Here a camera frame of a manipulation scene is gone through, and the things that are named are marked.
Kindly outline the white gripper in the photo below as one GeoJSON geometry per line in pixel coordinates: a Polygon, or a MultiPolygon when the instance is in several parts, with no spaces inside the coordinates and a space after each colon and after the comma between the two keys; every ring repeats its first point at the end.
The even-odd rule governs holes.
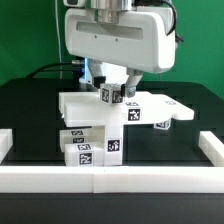
{"type": "Polygon", "coordinates": [[[127,67],[122,97],[134,97],[143,72],[163,73],[175,62],[173,13],[165,7],[139,7],[122,12],[117,24],[98,23],[92,10],[71,8],[65,15],[65,42],[70,54],[94,59],[94,86],[106,81],[101,62],[127,67]]]}

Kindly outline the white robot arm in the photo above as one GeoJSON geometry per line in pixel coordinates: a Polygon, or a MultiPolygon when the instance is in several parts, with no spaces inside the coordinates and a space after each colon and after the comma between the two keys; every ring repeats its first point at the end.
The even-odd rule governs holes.
{"type": "Polygon", "coordinates": [[[145,72],[163,73],[175,61],[177,12],[172,0],[63,0],[68,52],[87,60],[95,87],[103,63],[122,66],[122,94],[132,97],[145,72]]]}

